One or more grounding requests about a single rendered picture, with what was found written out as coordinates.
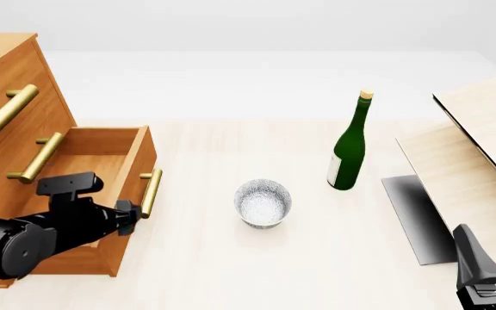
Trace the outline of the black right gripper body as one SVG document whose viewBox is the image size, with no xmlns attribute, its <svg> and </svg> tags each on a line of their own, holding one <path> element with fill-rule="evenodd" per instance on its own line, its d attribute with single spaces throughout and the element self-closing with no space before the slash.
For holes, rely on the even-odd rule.
<svg viewBox="0 0 496 310">
<path fill-rule="evenodd" d="M 457 282 L 456 288 L 463 310 L 496 310 L 496 283 Z"/>
</svg>

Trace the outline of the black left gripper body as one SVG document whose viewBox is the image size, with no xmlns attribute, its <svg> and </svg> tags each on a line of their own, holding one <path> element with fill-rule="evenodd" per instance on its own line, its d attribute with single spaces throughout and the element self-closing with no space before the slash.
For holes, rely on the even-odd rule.
<svg viewBox="0 0 496 310">
<path fill-rule="evenodd" d="M 131 201 L 117 201 L 115 204 L 117 215 L 117 232 L 121 237 L 134 232 L 137 222 L 141 219 L 141 207 Z"/>
</svg>

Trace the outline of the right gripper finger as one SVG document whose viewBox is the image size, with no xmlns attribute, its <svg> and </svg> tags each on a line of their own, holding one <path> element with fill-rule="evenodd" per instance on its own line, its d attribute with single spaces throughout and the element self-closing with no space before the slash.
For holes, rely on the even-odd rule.
<svg viewBox="0 0 496 310">
<path fill-rule="evenodd" d="M 467 224 L 453 230 L 458 263 L 456 288 L 495 285 L 496 263 L 487 255 Z"/>
</svg>

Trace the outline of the open wooden drawer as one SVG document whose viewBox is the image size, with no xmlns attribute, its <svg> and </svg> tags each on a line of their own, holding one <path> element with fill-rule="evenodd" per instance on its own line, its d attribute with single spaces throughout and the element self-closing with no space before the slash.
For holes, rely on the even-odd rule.
<svg viewBox="0 0 496 310">
<path fill-rule="evenodd" d="M 157 153 L 147 126 L 129 128 L 73 127 L 65 134 L 38 178 L 95 172 L 103 189 L 91 194 L 94 202 L 113 207 L 117 201 L 139 204 L 147 180 L 140 174 L 152 172 Z M 33 271 L 38 275 L 116 276 L 129 238 L 116 233 L 91 245 L 50 257 Z"/>
</svg>

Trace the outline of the speckled black and white bowl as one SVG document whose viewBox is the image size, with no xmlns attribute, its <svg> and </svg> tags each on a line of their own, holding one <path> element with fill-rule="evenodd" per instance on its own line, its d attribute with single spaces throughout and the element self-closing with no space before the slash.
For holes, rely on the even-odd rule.
<svg viewBox="0 0 496 310">
<path fill-rule="evenodd" d="M 250 180 L 237 188 L 233 206 L 240 219 L 256 229 L 271 229 L 288 216 L 292 198 L 283 185 L 269 179 Z"/>
</svg>

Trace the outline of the pale wood wine rack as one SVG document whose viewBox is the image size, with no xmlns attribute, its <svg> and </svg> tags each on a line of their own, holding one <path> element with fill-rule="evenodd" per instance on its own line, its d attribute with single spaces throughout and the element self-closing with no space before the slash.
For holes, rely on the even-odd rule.
<svg viewBox="0 0 496 310">
<path fill-rule="evenodd" d="M 496 76 L 432 97 L 449 119 L 398 137 L 413 173 L 381 182 L 420 265 L 456 261 L 460 224 L 496 262 Z"/>
</svg>

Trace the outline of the green wine bottle with cork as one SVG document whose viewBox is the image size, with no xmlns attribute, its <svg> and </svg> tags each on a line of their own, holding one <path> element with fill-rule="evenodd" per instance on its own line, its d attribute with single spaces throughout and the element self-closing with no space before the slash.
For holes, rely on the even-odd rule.
<svg viewBox="0 0 496 310">
<path fill-rule="evenodd" d="M 326 181 L 336 190 L 354 187 L 365 157 L 364 126 L 374 91 L 360 91 L 350 125 L 339 137 L 332 150 Z"/>
</svg>

